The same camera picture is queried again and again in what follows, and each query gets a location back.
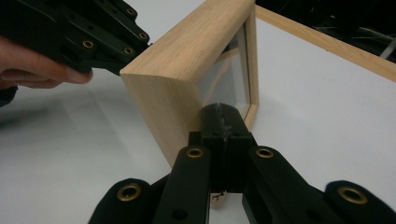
tabletop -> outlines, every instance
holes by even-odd
[[[126,1],[155,42],[203,1]],[[362,185],[396,209],[395,83],[257,20],[260,108],[252,133],[312,186]],[[121,79],[20,88],[0,109],[0,223],[87,223],[126,178],[154,183],[167,164]],[[211,223],[248,223],[241,195]]]

wooden panel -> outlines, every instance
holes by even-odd
[[[207,0],[120,71],[169,164],[187,145],[189,132],[199,131],[199,80],[245,21],[251,32],[248,38],[255,41],[252,12],[252,0]],[[248,66],[257,67],[256,44],[248,48],[254,49],[249,54],[253,63]],[[257,68],[251,68],[249,75],[256,82]],[[258,102],[257,83],[250,86]]]
[[[396,82],[396,63],[358,49],[329,35],[325,35],[296,21],[289,20],[263,7],[256,6],[257,18],[266,21],[292,35],[296,35],[320,48]]]

finger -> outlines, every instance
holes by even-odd
[[[46,77],[41,77],[36,74],[25,72],[18,69],[8,69],[1,74],[1,78],[7,81],[45,81],[49,80]]]
[[[32,89],[52,89],[59,86],[62,82],[54,80],[46,81],[16,81],[18,86],[24,86]]]
[[[9,68],[17,68],[48,79],[61,82],[84,84],[92,79],[92,71],[81,74],[70,67],[56,63],[50,58],[33,50],[0,38],[0,62]]]

glass pane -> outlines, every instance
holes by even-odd
[[[243,118],[246,116],[250,106],[250,94],[245,27],[233,37],[198,86],[203,105],[232,105]]]

light wood picture frame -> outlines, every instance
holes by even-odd
[[[252,0],[207,0],[120,71],[171,166],[188,144],[189,132],[200,129],[205,105],[200,82],[211,69],[221,76],[235,63],[229,60],[233,55],[240,54],[239,67],[245,71],[238,74],[245,76],[247,109],[242,114],[251,127],[259,106],[254,6]],[[218,77],[209,81],[206,94],[220,89]]]

